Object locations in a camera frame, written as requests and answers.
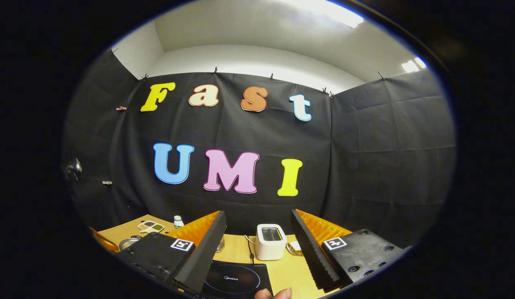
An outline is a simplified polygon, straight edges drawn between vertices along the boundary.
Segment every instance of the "ceiling light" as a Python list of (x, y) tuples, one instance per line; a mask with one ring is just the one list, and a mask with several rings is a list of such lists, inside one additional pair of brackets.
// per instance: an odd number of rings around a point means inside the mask
[(364, 19), (354, 12), (347, 10), (346, 8), (329, 2), (326, 0), (280, 0), (283, 2), (289, 2), (299, 8), (305, 10), (314, 11), (327, 15), (336, 21), (339, 21), (349, 27), (355, 28), (358, 24), (364, 22)]
[(403, 68), (403, 70), (405, 70), (407, 73), (411, 73), (411, 72), (417, 72), (418, 70), (420, 70), (418, 68), (418, 66), (412, 61), (412, 60), (409, 60), (407, 63), (403, 63), (401, 65), (401, 67)]
[(416, 57), (414, 58), (414, 62), (416, 64), (418, 64), (418, 66), (422, 69), (426, 68), (427, 66), (425, 65), (425, 63), (423, 62), (423, 60), (421, 60), (419, 57)]

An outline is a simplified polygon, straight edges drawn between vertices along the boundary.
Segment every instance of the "induction cooktop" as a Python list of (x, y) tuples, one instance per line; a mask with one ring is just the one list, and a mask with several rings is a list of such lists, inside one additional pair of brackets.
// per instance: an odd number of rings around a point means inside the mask
[(202, 294), (211, 298), (254, 299), (260, 289), (272, 294), (265, 264), (243, 264), (211, 261)]

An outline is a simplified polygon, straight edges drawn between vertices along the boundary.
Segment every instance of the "light blue letter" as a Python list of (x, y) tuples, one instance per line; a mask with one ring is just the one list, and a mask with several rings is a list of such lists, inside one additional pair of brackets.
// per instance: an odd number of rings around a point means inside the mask
[(311, 114), (305, 113), (305, 106), (311, 106), (311, 102), (308, 100), (305, 100), (303, 95), (295, 95), (289, 97), (289, 100), (291, 102), (294, 102), (294, 115), (299, 120), (302, 121), (310, 121), (311, 120)]
[(172, 146), (166, 143), (154, 145), (154, 173), (160, 180), (168, 184), (181, 184), (187, 180), (189, 175), (189, 156), (195, 151), (195, 148), (187, 144), (176, 146), (176, 151), (180, 153), (180, 169), (177, 174), (172, 174), (167, 170), (167, 157), (171, 149)]

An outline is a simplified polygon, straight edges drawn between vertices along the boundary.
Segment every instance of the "pink letter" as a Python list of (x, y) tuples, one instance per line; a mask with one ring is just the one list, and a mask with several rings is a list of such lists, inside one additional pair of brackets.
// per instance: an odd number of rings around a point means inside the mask
[(207, 175), (207, 182), (204, 189), (208, 191), (219, 191), (221, 185), (217, 184), (217, 174), (226, 191), (231, 189), (235, 179), (239, 177), (239, 181), (235, 186), (235, 191), (239, 193), (256, 193), (254, 186), (254, 171), (259, 155), (252, 152), (242, 153), (233, 167), (229, 166), (224, 151), (219, 149), (210, 149), (206, 151), (206, 156), (210, 159), (210, 170)]

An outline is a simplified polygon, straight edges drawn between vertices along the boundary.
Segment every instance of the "yellow letter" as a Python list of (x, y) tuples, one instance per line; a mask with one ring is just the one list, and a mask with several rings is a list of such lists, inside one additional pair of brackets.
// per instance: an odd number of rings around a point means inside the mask
[(173, 91), (175, 87), (176, 84), (174, 82), (152, 85), (151, 93), (149, 93), (149, 97), (147, 97), (145, 105), (141, 107), (141, 111), (156, 110), (156, 100), (158, 100), (158, 103), (163, 102), (163, 100), (165, 100), (165, 96), (167, 95), (167, 91)]
[(296, 196), (296, 180), (298, 179), (298, 169), (302, 163), (298, 159), (283, 159), (281, 165), (285, 168), (283, 173), (283, 183), (281, 189), (278, 190), (279, 196)]
[(219, 99), (217, 99), (219, 87), (216, 87), (215, 85), (200, 85), (197, 86), (193, 91), (195, 94), (189, 97), (189, 104), (191, 106), (204, 105), (206, 107), (212, 107), (219, 102)]

